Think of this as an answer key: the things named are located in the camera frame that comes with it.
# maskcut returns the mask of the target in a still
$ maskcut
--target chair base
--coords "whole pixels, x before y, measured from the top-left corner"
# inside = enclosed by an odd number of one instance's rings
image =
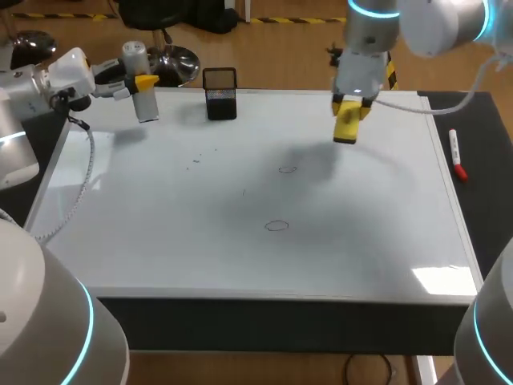
[[[29,64],[39,64],[52,57],[57,42],[47,32],[41,30],[23,30],[18,32],[12,42],[13,55],[10,62],[12,70]]]
[[[200,60],[187,48],[167,44],[163,50],[148,49],[151,72],[158,75],[157,87],[182,87],[200,73]]]

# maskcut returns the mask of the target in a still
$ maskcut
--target ink mark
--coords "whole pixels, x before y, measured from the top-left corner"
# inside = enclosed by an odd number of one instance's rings
[[[278,169],[278,171],[281,172],[282,174],[290,174],[291,172],[294,172],[296,170],[297,170],[297,167],[290,167],[290,166],[280,167]]]
[[[285,221],[270,221],[265,228],[268,231],[281,231],[289,228],[289,223]]]

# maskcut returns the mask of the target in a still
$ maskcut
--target black stool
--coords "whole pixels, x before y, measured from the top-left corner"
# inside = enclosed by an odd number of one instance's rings
[[[187,48],[172,44],[166,28],[182,22],[191,0],[119,0],[119,16],[125,26],[153,32],[154,47],[148,49],[153,75],[160,87],[181,87],[200,73],[200,60]]]
[[[10,44],[13,47],[10,69],[29,64],[39,64],[51,58],[57,48],[57,42],[47,32],[41,30],[22,30],[18,32],[9,8],[23,0],[0,0],[0,15],[6,27]]]

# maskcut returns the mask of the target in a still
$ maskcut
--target pen holder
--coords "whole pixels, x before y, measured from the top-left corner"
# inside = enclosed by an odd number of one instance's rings
[[[235,68],[205,68],[203,89],[209,120],[233,120],[237,117],[237,73]]]

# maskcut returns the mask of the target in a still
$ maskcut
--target gray cable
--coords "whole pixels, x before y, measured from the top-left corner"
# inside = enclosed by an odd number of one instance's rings
[[[501,5],[497,15],[500,15],[500,14],[503,13],[506,3],[507,2],[504,2]],[[471,102],[472,98],[475,95],[475,92],[478,90],[479,85],[481,84],[481,81],[483,80],[483,77],[484,77],[484,75],[486,73],[486,69],[488,68],[488,66],[490,64],[492,64],[493,62],[500,62],[499,67],[496,70],[497,72],[499,72],[508,63],[511,63],[513,61],[513,57],[512,56],[506,55],[506,54],[501,53],[499,51],[499,48],[497,46],[497,35],[498,35],[498,29],[499,29],[498,25],[499,25],[499,22],[496,21],[495,25],[494,25],[494,29],[493,29],[493,35],[492,35],[492,46],[494,48],[495,54],[481,65],[481,67],[478,70],[478,74],[475,76],[475,81],[474,81],[474,84],[472,84],[472,88],[465,95],[463,100],[461,102],[459,102],[458,105],[456,105],[454,107],[451,107],[451,108],[443,108],[443,109],[440,109],[440,110],[419,110],[417,108],[403,107],[403,106],[399,106],[397,104],[384,102],[384,101],[382,101],[380,99],[376,99],[374,102],[382,104],[383,106],[395,108],[395,109],[398,109],[398,110],[401,110],[401,111],[413,112],[415,114],[423,114],[423,115],[446,115],[446,114],[451,114],[453,112],[457,112],[457,111],[462,110],[464,107],[466,107],[468,105],[468,103]]]
[[[75,204],[73,208],[68,212],[68,214],[64,217],[64,219],[50,232],[44,233],[43,235],[32,235],[32,237],[37,240],[41,244],[47,243],[52,237],[54,237],[59,231],[61,231],[64,226],[71,220],[71,218],[75,215],[77,210],[79,209],[80,204],[82,203],[83,196],[87,191],[87,186],[89,185],[89,180],[91,179],[91,175],[93,173],[93,166],[95,164],[95,138],[91,130],[86,131],[87,136],[89,137],[89,145],[91,146],[91,153],[89,155],[89,165],[87,166],[86,177],[80,187],[79,195],[75,200]],[[11,215],[9,215],[6,211],[0,209],[0,218],[9,221],[15,225],[18,225],[16,221],[13,219]]]
[[[490,57],[486,62],[484,62],[481,67],[479,68],[478,74],[475,77],[474,84],[472,85],[471,90],[465,95],[463,100],[456,106],[451,108],[443,108],[441,110],[421,110],[417,108],[410,108],[410,107],[404,107],[397,104],[385,102],[383,100],[380,100],[379,98],[376,99],[374,102],[382,104],[383,106],[392,107],[397,110],[401,111],[407,111],[407,112],[413,112],[415,114],[423,114],[423,115],[446,115],[446,114],[452,114],[453,112],[457,112],[462,110],[464,107],[467,106],[468,103],[471,102],[472,98],[474,97],[475,92],[478,90],[479,85],[481,84],[481,81],[483,80],[484,75],[486,74],[486,70],[490,64],[493,62],[502,61],[505,58],[502,55],[493,55]]]

